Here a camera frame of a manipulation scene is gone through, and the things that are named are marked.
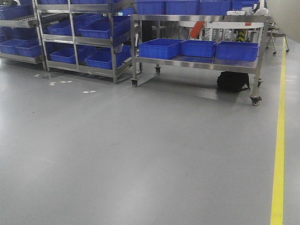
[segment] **black bag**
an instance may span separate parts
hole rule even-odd
[[[230,92],[240,92],[243,90],[249,90],[249,75],[245,73],[235,72],[222,72],[221,76],[217,78],[218,88]]]

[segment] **yellow floor line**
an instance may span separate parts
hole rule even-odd
[[[281,85],[279,98],[279,115],[277,125],[277,142],[275,154],[273,198],[271,225],[283,225],[284,220],[284,188],[285,188],[285,67],[286,44],[283,45]]]

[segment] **stainless steel rack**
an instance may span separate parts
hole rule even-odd
[[[71,21],[71,36],[63,36],[63,35],[51,35],[44,34],[41,32],[41,40],[44,47],[45,52],[45,62],[47,70],[50,71],[51,68],[58,68],[76,72],[82,72],[87,74],[94,74],[100,76],[106,76],[113,79],[114,83],[118,82],[118,78],[123,74],[123,72],[132,66],[131,58],[124,62],[121,67],[117,68],[116,64],[116,52],[115,47],[116,43],[124,43],[125,41],[130,39],[130,31],[121,37],[113,38],[114,30],[113,30],[113,15],[118,11],[125,9],[127,7],[133,6],[135,0],[122,0],[118,3],[112,3],[112,0],[109,0],[108,4],[72,4],[71,0],[68,0],[68,4],[66,5],[41,5],[38,0],[34,0],[37,9],[37,18],[39,20],[40,30],[43,31],[43,26],[48,22],[55,22],[59,19],[55,16],[52,17],[51,20],[47,20],[47,22],[43,21],[42,16],[44,14],[63,14],[67,15],[67,17]],[[110,39],[99,39],[99,38],[89,38],[89,37],[79,37],[75,34],[74,29],[74,21],[73,14],[107,14],[109,17],[109,22],[111,26],[111,37]],[[56,43],[66,43],[72,44],[75,50],[75,58],[76,64],[62,63],[51,61],[48,58],[46,43],[47,42],[56,42]],[[88,67],[86,65],[82,65],[78,60],[78,49],[77,45],[91,45],[91,46],[99,46],[99,47],[110,47],[112,50],[112,69],[102,69],[96,67]]]
[[[0,20],[0,26],[4,27],[14,27],[14,28],[37,28],[37,35],[38,39],[40,42],[40,45],[42,45],[41,38],[40,38],[40,31],[39,31],[39,26],[38,26],[38,17],[35,11],[35,5],[33,4],[33,9],[34,9],[34,15],[29,15],[25,17],[20,17],[16,18],[13,20]],[[27,63],[32,63],[32,64],[39,64],[43,63],[43,66],[45,68],[45,61],[43,55],[40,55],[38,57],[26,57],[26,56],[21,56],[21,55],[11,55],[11,54],[5,54],[5,53],[0,53],[0,57],[9,59],[9,60],[15,60],[15,61],[20,61],[20,62],[27,62]]]
[[[151,63],[156,65],[156,73],[160,73],[160,65],[188,67],[188,68],[202,68],[212,69],[220,71],[232,71],[249,73],[255,75],[254,86],[250,98],[253,105],[258,105],[261,101],[261,97],[258,95],[258,87],[261,84],[261,67],[263,62],[263,55],[266,46],[266,37],[268,32],[268,24],[271,18],[268,16],[210,16],[210,15],[131,15],[131,27],[135,27],[136,23],[141,26],[141,21],[156,21],[159,27],[160,21],[204,21],[204,22],[240,22],[240,23],[263,23],[264,26],[260,28],[260,50],[258,59],[255,62],[237,61],[237,60],[217,60],[211,59],[210,62],[206,60],[201,62],[201,59],[196,58],[191,61],[191,57],[186,60],[186,57],[178,56],[171,60],[160,60],[152,58],[142,58],[138,56],[136,49],[134,48],[135,33],[131,32],[132,41],[132,85],[136,87],[138,85],[137,75],[142,72],[142,63]],[[140,71],[136,70],[136,63],[140,64]]]

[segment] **cart wheel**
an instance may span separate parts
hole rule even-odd
[[[156,74],[160,74],[160,67],[155,67]]]
[[[137,80],[131,80],[132,86],[136,87],[137,86]]]
[[[256,105],[259,105],[259,100],[253,100],[253,101],[252,101],[252,104],[255,105],[255,106],[256,106]]]
[[[262,100],[262,97],[258,96],[258,97],[250,97],[252,100],[252,104],[253,105],[259,105],[260,101]]]

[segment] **stainless steel cart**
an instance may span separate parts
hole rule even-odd
[[[105,77],[110,77],[113,79],[113,82],[116,83],[118,78],[124,73],[126,69],[131,67],[132,60],[131,58],[128,59],[125,63],[122,64],[121,67],[117,68],[116,65],[116,52],[115,52],[115,42],[116,40],[113,38],[113,15],[116,14],[118,11],[125,9],[127,7],[132,7],[134,4],[134,0],[122,0],[118,3],[112,3],[109,0],[108,4],[72,4],[71,0],[68,0],[68,4],[66,5],[41,5],[39,4],[38,0],[34,0],[37,9],[37,18],[39,21],[39,26],[41,32],[41,39],[43,42],[44,52],[45,52],[45,61],[47,70],[50,71],[50,68],[58,68],[76,72],[82,72],[86,74],[94,74],[100,75]],[[59,14],[60,16],[64,15],[67,16],[71,21],[71,29],[72,35],[71,36],[63,36],[63,35],[51,35],[51,34],[44,34],[43,33],[43,26],[46,23],[43,20],[44,14]],[[74,21],[73,21],[73,14],[107,14],[109,16],[110,26],[111,26],[111,37],[110,39],[99,39],[99,38],[90,38],[90,37],[77,37],[75,35],[74,29]],[[58,21],[59,17],[52,17],[52,20],[48,20],[48,22]],[[130,31],[123,35],[130,38]],[[75,50],[75,58],[76,64],[70,63],[62,63],[62,62],[55,62],[51,61],[48,58],[47,48],[45,46],[46,42],[57,42],[57,43],[66,43],[72,44]],[[91,45],[91,46],[100,46],[100,47],[110,47],[112,49],[112,69],[102,69],[96,67],[89,67],[85,65],[81,65],[78,61],[78,49],[77,45]]]
[[[13,27],[13,28],[37,28],[37,34],[38,39],[40,40],[40,31],[38,27],[38,18],[36,13],[34,15],[29,15],[21,18],[16,18],[13,20],[0,20],[0,26],[3,27]],[[27,62],[32,64],[38,64],[38,63],[44,63],[44,57],[43,55],[37,56],[37,57],[26,57],[21,55],[12,55],[12,54],[5,54],[0,52],[0,57],[9,59],[9,60],[15,60],[15,61],[21,61],[21,62]]]
[[[160,25],[160,21],[205,21],[205,22],[240,22],[240,23],[263,23],[263,27],[259,28],[261,35],[260,40],[260,50],[258,59],[254,62],[248,61],[237,61],[237,60],[217,60],[213,59],[211,63],[202,62],[191,62],[184,61],[184,57],[178,56],[171,60],[161,60],[152,58],[139,57],[135,44],[135,32],[131,32],[132,41],[132,85],[136,87],[138,85],[137,75],[142,72],[142,63],[155,64],[156,73],[160,73],[160,65],[168,66],[178,66],[178,67],[189,67],[189,68],[202,68],[202,69],[212,69],[220,71],[231,71],[231,72],[241,72],[255,75],[254,86],[252,88],[252,93],[250,98],[253,105],[259,105],[261,97],[258,95],[258,87],[261,84],[261,67],[263,62],[263,54],[266,47],[266,37],[268,32],[268,23],[270,18],[267,16],[210,16],[210,15],[131,15],[131,27],[136,26],[139,23],[141,26],[141,21],[156,21],[157,25]],[[139,34],[140,42],[142,39],[142,33]],[[140,64],[139,71],[136,70],[136,64]]]

